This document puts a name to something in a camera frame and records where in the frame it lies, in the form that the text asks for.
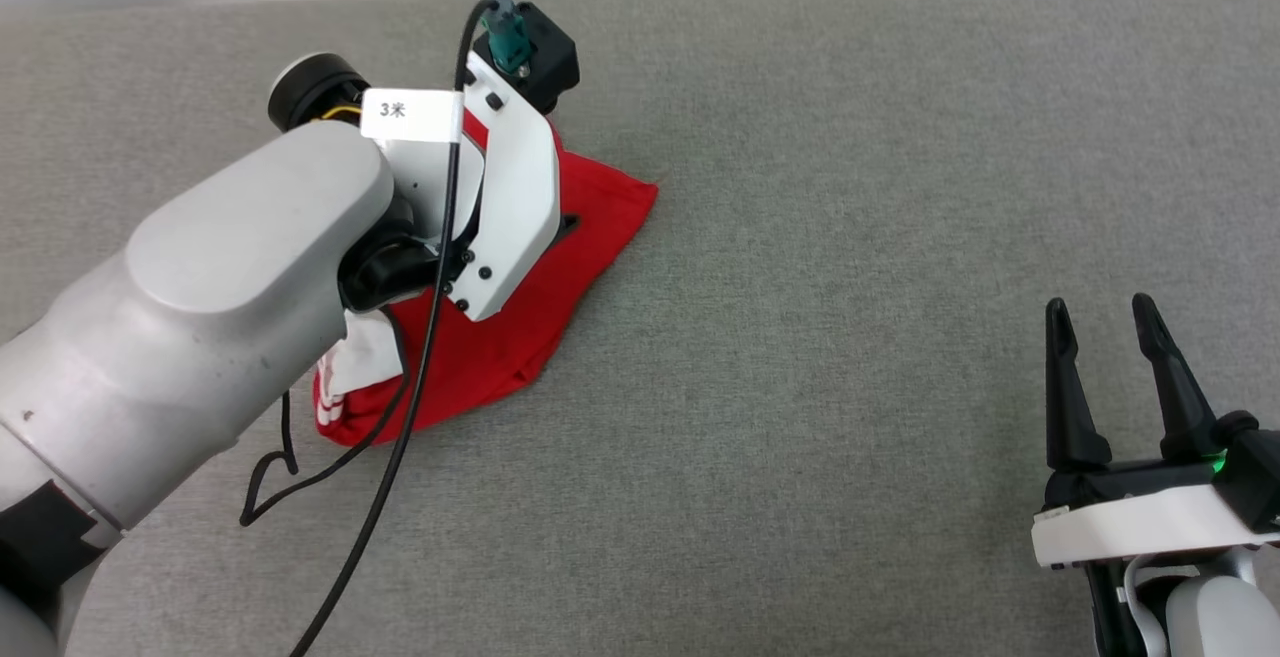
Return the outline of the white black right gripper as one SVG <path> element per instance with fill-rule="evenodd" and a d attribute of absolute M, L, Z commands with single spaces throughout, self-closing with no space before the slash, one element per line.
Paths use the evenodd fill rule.
<path fill-rule="evenodd" d="M 1044 402 L 1046 462 L 1055 473 L 1030 529 L 1036 561 L 1078 566 L 1277 544 L 1277 529 L 1251 530 L 1215 491 L 1222 460 L 1201 460 L 1220 452 L 1216 416 L 1155 300 L 1134 295 L 1132 314 L 1155 377 L 1164 424 L 1160 452 L 1179 464 L 1108 466 L 1112 451 L 1096 430 L 1076 370 L 1079 345 L 1068 306 L 1052 298 L 1044 310 Z"/>

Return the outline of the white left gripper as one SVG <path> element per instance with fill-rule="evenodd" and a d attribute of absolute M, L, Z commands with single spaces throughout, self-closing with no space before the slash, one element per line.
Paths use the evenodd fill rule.
<path fill-rule="evenodd" d="M 452 146 L 460 150 L 449 297 L 477 323 L 497 315 L 561 224 L 559 152 L 547 120 L 475 53 L 474 82 L 387 88 L 385 158 L 415 234 L 439 247 Z"/>

